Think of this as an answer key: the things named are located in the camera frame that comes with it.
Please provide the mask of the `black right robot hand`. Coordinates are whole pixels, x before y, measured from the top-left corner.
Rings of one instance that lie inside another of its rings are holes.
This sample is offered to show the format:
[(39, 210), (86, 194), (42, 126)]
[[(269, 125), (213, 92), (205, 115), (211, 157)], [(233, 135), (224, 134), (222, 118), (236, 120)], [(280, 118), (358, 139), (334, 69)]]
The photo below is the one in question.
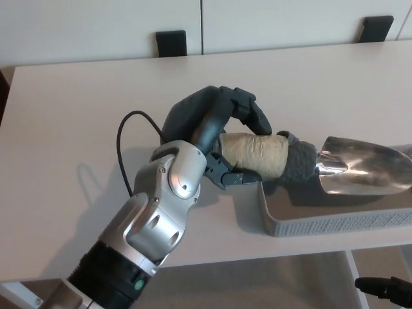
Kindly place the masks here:
[(397, 277), (359, 277), (355, 287), (361, 292), (388, 299), (403, 308), (411, 308), (411, 283)]

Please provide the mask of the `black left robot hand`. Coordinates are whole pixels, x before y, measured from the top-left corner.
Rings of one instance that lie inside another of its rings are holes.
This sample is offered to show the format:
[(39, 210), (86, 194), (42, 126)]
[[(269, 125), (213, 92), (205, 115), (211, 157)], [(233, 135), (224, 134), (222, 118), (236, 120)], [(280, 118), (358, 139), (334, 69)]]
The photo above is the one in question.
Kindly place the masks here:
[(238, 119), (257, 136), (272, 134), (255, 95), (240, 88), (207, 86), (171, 108), (162, 127), (161, 143), (184, 140), (197, 147), (207, 159), (203, 175), (220, 189), (261, 182), (261, 172), (237, 167), (223, 154), (220, 135), (230, 118)]

